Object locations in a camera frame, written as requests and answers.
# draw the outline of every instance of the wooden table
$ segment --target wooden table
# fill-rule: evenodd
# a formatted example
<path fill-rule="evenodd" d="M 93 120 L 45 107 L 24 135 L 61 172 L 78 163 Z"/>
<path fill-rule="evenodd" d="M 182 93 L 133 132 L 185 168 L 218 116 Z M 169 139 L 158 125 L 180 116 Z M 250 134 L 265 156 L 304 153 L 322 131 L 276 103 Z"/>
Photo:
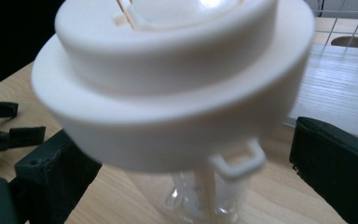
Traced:
<path fill-rule="evenodd" d="M 62 127 L 35 98 L 31 70 L 29 64 L 0 83 L 0 101 L 20 104 L 15 119 L 0 119 L 0 130 L 44 125 L 49 138 Z M 263 141 L 268 162 L 250 181 L 241 209 L 242 223 L 345 223 L 292 169 L 288 158 L 293 132 L 282 126 Z M 0 176 L 11 180 L 15 176 L 14 164 L 33 149 L 0 152 Z M 104 165 L 66 223 L 166 222 L 122 170 Z"/>

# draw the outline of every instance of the wire grid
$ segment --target wire grid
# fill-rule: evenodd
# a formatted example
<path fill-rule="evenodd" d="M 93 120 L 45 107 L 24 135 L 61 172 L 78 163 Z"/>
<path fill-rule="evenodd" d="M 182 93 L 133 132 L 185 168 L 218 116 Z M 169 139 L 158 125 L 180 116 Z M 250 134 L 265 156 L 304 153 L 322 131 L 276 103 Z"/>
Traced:
<path fill-rule="evenodd" d="M 313 2 L 306 0 L 306 2 L 315 14 L 314 43 L 327 46 L 331 45 L 331 41 L 335 38 L 346 36 L 349 41 L 344 47 L 348 47 L 355 37 L 358 37 L 358 0 L 313 0 Z"/>

